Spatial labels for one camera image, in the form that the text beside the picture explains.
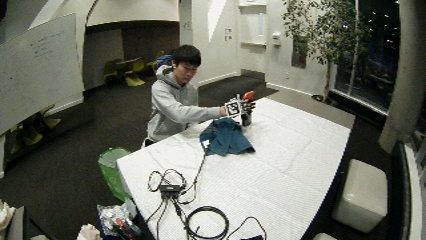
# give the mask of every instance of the white pillar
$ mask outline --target white pillar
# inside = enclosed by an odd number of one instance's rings
[[[399,1],[401,46],[397,83],[389,116],[379,137],[387,153],[398,140],[406,141],[415,124],[426,92],[426,1]]]

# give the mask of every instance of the green bag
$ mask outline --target green bag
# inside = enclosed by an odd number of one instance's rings
[[[99,165],[100,165],[109,189],[112,191],[112,194],[121,201],[125,201],[125,198],[132,199],[132,197],[124,190],[120,173],[117,169],[117,159],[124,157],[128,154],[130,154],[128,150],[117,147],[117,148],[109,148],[99,157]]]

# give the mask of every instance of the power adapter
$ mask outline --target power adapter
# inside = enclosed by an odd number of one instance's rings
[[[178,185],[160,185],[160,192],[162,199],[177,198],[181,187]]]

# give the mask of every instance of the black hair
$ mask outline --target black hair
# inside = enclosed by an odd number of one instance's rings
[[[188,62],[190,65],[200,66],[201,65],[201,52],[192,45],[182,45],[177,49],[173,50],[173,60],[176,65],[181,62]]]

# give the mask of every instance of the white table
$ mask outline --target white table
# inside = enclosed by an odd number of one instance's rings
[[[253,216],[266,230],[268,239],[301,239],[326,196],[346,147],[354,117],[345,112],[341,115],[347,118],[342,124],[346,127],[274,100],[260,99],[253,123],[244,127],[256,153],[206,157],[196,201],[182,206],[186,215],[201,206],[214,206],[229,219],[228,234]],[[161,203],[160,192],[148,190],[149,175],[152,171],[176,169],[192,184],[204,154],[198,136],[209,123],[118,159],[124,185],[145,219]],[[148,223],[154,236],[160,215],[161,211]],[[217,216],[205,215],[197,221],[206,236],[221,232],[224,224]],[[186,239],[172,204],[158,226],[160,239]],[[257,222],[248,220],[230,239],[256,235],[264,232]]]

